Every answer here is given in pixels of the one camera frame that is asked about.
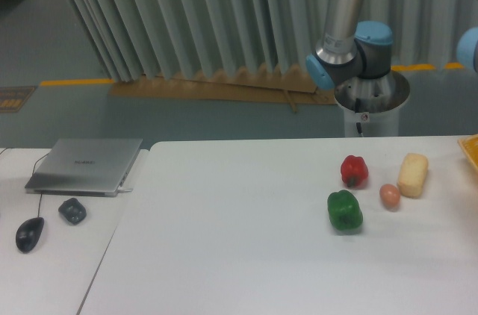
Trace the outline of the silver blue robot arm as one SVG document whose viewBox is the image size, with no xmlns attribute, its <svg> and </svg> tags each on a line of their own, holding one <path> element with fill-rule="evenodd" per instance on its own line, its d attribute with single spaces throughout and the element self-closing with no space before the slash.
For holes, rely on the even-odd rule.
<svg viewBox="0 0 478 315">
<path fill-rule="evenodd" d="M 306 58 L 319 88 L 380 78 L 391 60 L 477 70 L 477 0 L 329 0 L 320 41 Z"/>
</svg>

